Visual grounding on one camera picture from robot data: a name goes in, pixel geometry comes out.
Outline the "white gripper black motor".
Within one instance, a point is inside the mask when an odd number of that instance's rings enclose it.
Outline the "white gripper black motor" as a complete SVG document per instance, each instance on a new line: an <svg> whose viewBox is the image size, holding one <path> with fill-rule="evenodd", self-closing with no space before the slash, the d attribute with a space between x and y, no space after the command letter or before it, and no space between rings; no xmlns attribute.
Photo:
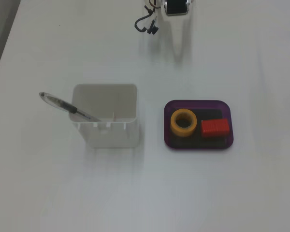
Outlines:
<svg viewBox="0 0 290 232"><path fill-rule="evenodd" d="M161 33L161 44L163 55L166 60L189 60L191 55L191 23L192 14L188 14L191 5L190 0L162 0L163 31ZM179 53L178 23L172 16L186 15L182 27L181 49Z"/></svg>

